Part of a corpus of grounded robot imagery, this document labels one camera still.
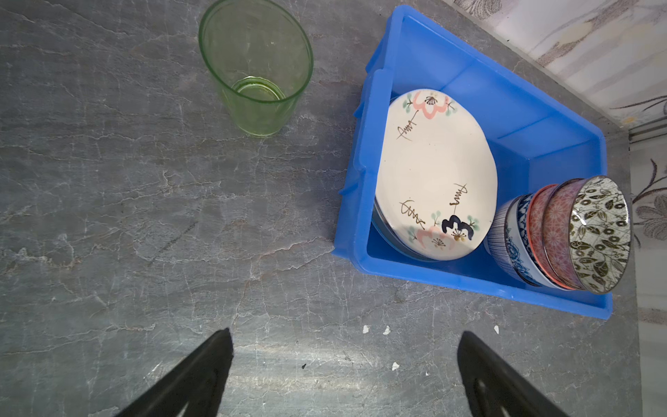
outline green glass cup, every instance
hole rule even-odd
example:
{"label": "green glass cup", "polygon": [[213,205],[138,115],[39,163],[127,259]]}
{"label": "green glass cup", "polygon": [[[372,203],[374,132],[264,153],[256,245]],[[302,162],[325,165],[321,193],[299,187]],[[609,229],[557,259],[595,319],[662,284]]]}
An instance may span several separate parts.
{"label": "green glass cup", "polygon": [[301,25],[269,0],[219,0],[199,24],[199,48],[232,120],[254,136],[280,130],[313,73]]}

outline gray marble countertop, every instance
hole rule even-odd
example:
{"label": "gray marble countertop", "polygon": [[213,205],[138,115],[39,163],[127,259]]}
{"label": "gray marble countertop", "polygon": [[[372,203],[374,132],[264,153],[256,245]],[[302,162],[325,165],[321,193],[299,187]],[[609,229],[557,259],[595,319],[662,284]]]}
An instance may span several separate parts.
{"label": "gray marble countertop", "polygon": [[[398,3],[279,3],[315,69],[254,139],[199,55],[210,0],[0,2],[5,414],[111,416],[228,326],[223,415],[469,415],[464,330],[573,416],[641,413],[634,265],[603,321],[331,256],[364,65]],[[445,3],[407,3],[599,126],[630,191],[626,132]]]}

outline blue plastic bin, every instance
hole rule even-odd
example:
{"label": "blue plastic bin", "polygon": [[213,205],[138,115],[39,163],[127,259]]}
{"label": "blue plastic bin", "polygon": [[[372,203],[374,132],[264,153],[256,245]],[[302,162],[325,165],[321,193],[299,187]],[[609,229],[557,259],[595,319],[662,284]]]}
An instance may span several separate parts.
{"label": "blue plastic bin", "polygon": [[334,255],[361,272],[473,291],[606,319],[612,296],[534,288],[505,274],[483,246],[448,262],[397,252],[371,225],[390,99],[417,88],[451,95],[477,119],[498,168],[498,206],[549,183],[606,174],[602,132],[409,6],[397,7],[366,66]]}

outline blue and white bowl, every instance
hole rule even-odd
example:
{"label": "blue and white bowl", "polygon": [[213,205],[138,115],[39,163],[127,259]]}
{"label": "blue and white bowl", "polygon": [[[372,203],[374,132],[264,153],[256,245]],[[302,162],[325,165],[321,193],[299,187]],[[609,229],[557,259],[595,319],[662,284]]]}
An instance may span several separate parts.
{"label": "blue and white bowl", "polygon": [[520,272],[515,268],[512,258],[518,257],[518,250],[515,250],[516,248],[514,247],[516,245],[512,246],[512,255],[510,255],[510,250],[508,250],[508,248],[510,248],[507,244],[508,235],[506,233],[508,212],[512,206],[516,207],[516,202],[518,200],[519,198],[517,197],[508,201],[498,209],[496,216],[494,217],[494,222],[491,224],[491,229],[489,230],[488,235],[486,235],[486,239],[484,239],[484,247],[496,261],[498,266],[500,266],[500,269],[521,282],[537,286],[537,284],[533,284],[522,278]]}
{"label": "blue and white bowl", "polygon": [[516,246],[518,247],[519,252],[518,261],[527,272],[527,275],[524,275],[524,278],[528,279],[528,276],[530,276],[531,279],[533,279],[537,284],[543,285],[547,288],[556,288],[557,290],[570,291],[563,287],[557,286],[546,277],[530,250],[526,218],[528,215],[528,207],[533,196],[534,194],[526,194],[522,197],[519,197],[519,200],[513,207],[510,208],[510,212],[508,214],[509,235],[513,242],[517,242]]}

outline patterned bowl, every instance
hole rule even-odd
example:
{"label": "patterned bowl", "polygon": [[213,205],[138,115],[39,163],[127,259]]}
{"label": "patterned bowl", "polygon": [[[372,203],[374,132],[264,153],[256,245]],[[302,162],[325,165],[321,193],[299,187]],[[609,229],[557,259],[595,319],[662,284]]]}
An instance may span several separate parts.
{"label": "patterned bowl", "polygon": [[[517,197],[506,202],[500,209],[498,209],[496,216],[494,217],[494,222],[491,224],[491,229],[484,239],[484,247],[496,261],[498,266],[500,266],[500,269],[521,282],[530,284],[531,286],[540,286],[532,279],[530,273],[527,273],[523,265],[518,262],[516,242],[508,233],[510,208],[516,207],[516,202],[519,198],[520,197]],[[524,274],[527,274],[531,280],[529,281],[528,278],[524,278]]]}
{"label": "patterned bowl", "polygon": [[556,184],[547,185],[546,187],[539,189],[530,200],[530,204],[528,205],[528,215],[526,216],[528,251],[529,254],[533,255],[535,264],[539,267],[540,271],[543,272],[551,282],[565,290],[573,290],[574,288],[561,282],[554,269],[551,268],[542,241],[542,220],[544,219],[544,210],[556,188],[558,188],[558,185]]}
{"label": "patterned bowl", "polygon": [[532,280],[535,284],[547,288],[556,288],[557,290],[569,291],[551,282],[538,267],[534,257],[529,252],[528,229],[526,227],[526,217],[528,215],[528,206],[532,201],[533,194],[526,194],[519,197],[519,200],[510,207],[508,212],[508,247],[511,244],[516,246],[518,252],[517,260],[512,260],[514,268],[521,273],[526,280]]}
{"label": "patterned bowl", "polygon": [[551,195],[542,220],[542,241],[549,264],[558,279],[577,290],[585,290],[570,259],[570,216],[572,205],[586,179],[561,184]]}
{"label": "patterned bowl", "polygon": [[544,215],[544,245],[556,273],[593,294],[620,281],[630,255],[630,216],[618,185],[599,175],[554,194]]}

